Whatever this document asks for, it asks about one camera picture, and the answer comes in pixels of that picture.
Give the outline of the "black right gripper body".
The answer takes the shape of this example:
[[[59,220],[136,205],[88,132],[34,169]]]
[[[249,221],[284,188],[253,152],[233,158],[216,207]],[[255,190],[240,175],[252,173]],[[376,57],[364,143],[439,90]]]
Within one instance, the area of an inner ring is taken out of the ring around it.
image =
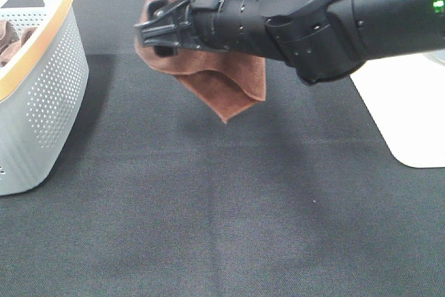
[[[153,47],[159,57],[176,56],[180,49],[202,49],[193,25],[191,0],[151,1],[146,6],[146,15],[145,22],[134,25],[141,47]]]

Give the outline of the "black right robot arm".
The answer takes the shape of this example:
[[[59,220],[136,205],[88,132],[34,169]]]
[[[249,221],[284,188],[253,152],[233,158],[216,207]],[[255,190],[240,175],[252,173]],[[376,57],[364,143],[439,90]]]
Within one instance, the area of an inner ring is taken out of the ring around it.
[[[309,85],[444,48],[444,0],[157,0],[147,16],[136,36],[160,56],[238,51],[283,61]]]

